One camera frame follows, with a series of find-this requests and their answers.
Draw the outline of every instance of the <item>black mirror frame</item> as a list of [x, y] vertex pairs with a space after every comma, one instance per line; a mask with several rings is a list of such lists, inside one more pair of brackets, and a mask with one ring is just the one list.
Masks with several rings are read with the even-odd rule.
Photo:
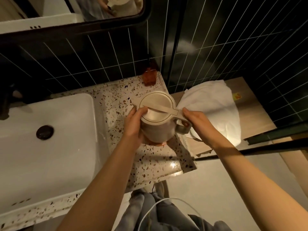
[[151, 15], [151, 0], [143, 0], [143, 7], [139, 14], [92, 22], [72, 23], [62, 26], [32, 29], [27, 31], [0, 34], [0, 45], [18, 44], [27, 41], [46, 39], [61, 39], [78, 34], [89, 34], [102, 30], [129, 27], [145, 22]]

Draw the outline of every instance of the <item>white cloth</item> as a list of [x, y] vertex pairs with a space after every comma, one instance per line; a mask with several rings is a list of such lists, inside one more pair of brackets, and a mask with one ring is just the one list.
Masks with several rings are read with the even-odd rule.
[[[178, 109], [183, 107], [203, 112], [213, 126], [234, 146], [241, 143], [240, 117], [231, 89], [223, 80], [207, 81], [186, 90], [177, 105]], [[186, 136], [200, 139], [193, 128]]]

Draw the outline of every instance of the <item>white cable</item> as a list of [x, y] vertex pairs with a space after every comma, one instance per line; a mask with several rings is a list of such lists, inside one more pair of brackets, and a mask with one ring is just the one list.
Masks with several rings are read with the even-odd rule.
[[162, 202], [162, 201], [164, 201], [164, 200], [167, 200], [167, 199], [175, 199], [175, 200], [179, 200], [179, 201], [182, 201], [182, 202], [186, 203], [192, 210], [195, 211], [195, 213], [198, 214], [198, 216], [200, 217], [200, 219], [201, 219], [201, 221], [202, 221], [203, 231], [205, 231], [204, 222], [203, 222], [203, 219], [201, 218], [200, 213], [199, 213], [196, 209], [194, 209], [189, 203], [187, 203], [187, 202], [185, 202], [184, 200], [179, 199], [179, 198], [164, 198], [164, 199], [161, 199], [161, 200], [159, 200], [158, 202], [154, 203], [154, 205], [150, 208], [150, 210], [148, 210], [148, 212], [144, 215], [144, 217], [143, 217], [142, 220], [140, 221], [140, 224], [139, 224], [139, 227], [138, 227], [138, 231], [140, 231], [140, 226], [141, 226], [142, 221], [143, 221], [144, 218], [150, 213], [150, 211], [152, 211], [152, 209], [156, 206], [156, 204], [159, 204], [160, 202]]

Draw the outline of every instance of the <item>person's left hand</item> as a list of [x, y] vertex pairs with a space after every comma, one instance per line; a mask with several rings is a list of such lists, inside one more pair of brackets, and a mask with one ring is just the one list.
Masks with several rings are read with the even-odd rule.
[[148, 107], [144, 106], [136, 111], [134, 106], [124, 120], [123, 139], [130, 142], [135, 150], [140, 147], [143, 141], [143, 133], [140, 130], [140, 118], [148, 112]]

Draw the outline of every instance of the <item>beige kettle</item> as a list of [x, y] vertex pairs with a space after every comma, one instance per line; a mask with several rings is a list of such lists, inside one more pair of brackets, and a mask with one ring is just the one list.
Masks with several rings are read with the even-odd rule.
[[[139, 99], [132, 99], [137, 109], [147, 106], [148, 112], [141, 117], [141, 130], [154, 143], [164, 143], [175, 133], [187, 134], [192, 124], [183, 116], [182, 110], [176, 109], [172, 96], [163, 91], [153, 91]], [[177, 124], [182, 120], [188, 124]]]

